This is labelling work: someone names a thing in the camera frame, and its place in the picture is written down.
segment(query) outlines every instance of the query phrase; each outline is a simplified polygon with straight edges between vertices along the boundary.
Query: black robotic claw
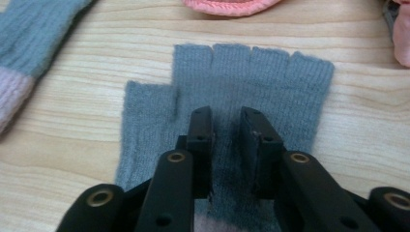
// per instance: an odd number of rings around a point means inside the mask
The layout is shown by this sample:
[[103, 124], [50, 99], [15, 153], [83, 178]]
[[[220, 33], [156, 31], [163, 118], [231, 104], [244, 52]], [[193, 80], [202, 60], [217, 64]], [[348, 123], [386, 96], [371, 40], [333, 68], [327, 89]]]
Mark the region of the black robotic claw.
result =
[[[212, 191], [212, 122], [211, 107], [194, 110], [188, 134], [161, 155], [151, 180], [127, 192], [114, 185], [87, 189], [57, 231], [193, 231], [193, 199]], [[375, 188], [366, 200], [344, 190], [316, 158], [287, 151], [258, 110], [242, 108], [239, 131], [249, 187], [275, 200], [282, 231], [410, 231], [408, 192]]]

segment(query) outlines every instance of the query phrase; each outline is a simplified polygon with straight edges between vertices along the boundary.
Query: glove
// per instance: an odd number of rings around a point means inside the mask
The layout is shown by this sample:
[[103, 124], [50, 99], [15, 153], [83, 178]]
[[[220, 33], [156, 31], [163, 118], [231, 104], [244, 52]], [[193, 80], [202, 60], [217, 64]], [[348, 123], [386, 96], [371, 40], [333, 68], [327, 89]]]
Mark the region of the glove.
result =
[[272, 201], [260, 202], [244, 183], [240, 109], [259, 109], [288, 149], [310, 152], [333, 71], [330, 62], [300, 52], [289, 57], [240, 44], [175, 46], [171, 85], [127, 85], [117, 185], [131, 189], [151, 178], [159, 155], [187, 133], [190, 113], [210, 105], [217, 134], [214, 195], [211, 211], [206, 200], [195, 202], [195, 231], [275, 231]]
[[195, 11], [210, 15], [244, 16], [261, 12], [280, 0], [183, 0]]
[[0, 14], [0, 132], [48, 69], [75, 15], [91, 0], [13, 0]]
[[393, 27], [395, 58], [400, 65], [410, 68], [410, 2], [400, 2], [398, 16]]

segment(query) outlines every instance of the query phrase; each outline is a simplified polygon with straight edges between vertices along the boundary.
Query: metal screw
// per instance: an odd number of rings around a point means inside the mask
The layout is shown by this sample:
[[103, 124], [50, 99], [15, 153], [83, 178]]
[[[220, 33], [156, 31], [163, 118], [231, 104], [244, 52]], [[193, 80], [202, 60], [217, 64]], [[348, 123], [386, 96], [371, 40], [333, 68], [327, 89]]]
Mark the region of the metal screw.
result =
[[114, 193], [109, 188], [103, 188], [93, 192], [87, 198], [87, 204], [91, 207], [100, 207], [108, 203], [114, 197]]

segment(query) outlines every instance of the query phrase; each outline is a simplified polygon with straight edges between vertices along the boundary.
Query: bolt hole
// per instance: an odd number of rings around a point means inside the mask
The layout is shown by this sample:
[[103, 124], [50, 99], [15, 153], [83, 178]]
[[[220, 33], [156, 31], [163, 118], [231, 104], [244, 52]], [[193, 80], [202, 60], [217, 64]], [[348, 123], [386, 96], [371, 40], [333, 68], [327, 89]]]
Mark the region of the bolt hole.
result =
[[384, 198], [396, 208], [401, 210], [410, 211], [410, 199], [393, 192], [384, 194]]
[[171, 162], [180, 162], [185, 159], [185, 156], [180, 153], [174, 153], [168, 156], [168, 161]]
[[170, 214], [162, 214], [157, 217], [156, 223], [158, 226], [164, 227], [172, 222], [172, 216]]
[[87, 204], [91, 207], [100, 207], [108, 203], [113, 196], [114, 193], [110, 189], [100, 189], [87, 198]]
[[307, 156], [303, 154], [298, 154], [298, 153], [292, 154], [290, 158], [296, 162], [309, 162], [310, 161], [310, 159]]
[[340, 222], [349, 229], [359, 229], [358, 222], [350, 217], [341, 217]]

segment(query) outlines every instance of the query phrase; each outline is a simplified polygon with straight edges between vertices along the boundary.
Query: wooden table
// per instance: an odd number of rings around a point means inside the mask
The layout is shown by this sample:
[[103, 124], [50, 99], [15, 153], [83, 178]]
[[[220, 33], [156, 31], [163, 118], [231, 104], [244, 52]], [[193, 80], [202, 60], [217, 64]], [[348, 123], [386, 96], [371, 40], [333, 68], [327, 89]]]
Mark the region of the wooden table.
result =
[[113, 182], [125, 83], [169, 83], [174, 44], [280, 47], [334, 62], [313, 154], [361, 196], [410, 191], [410, 71], [393, 57], [382, 5], [284, 0], [229, 18], [179, 0], [100, 0], [1, 137], [0, 230], [54, 231], [85, 189]]

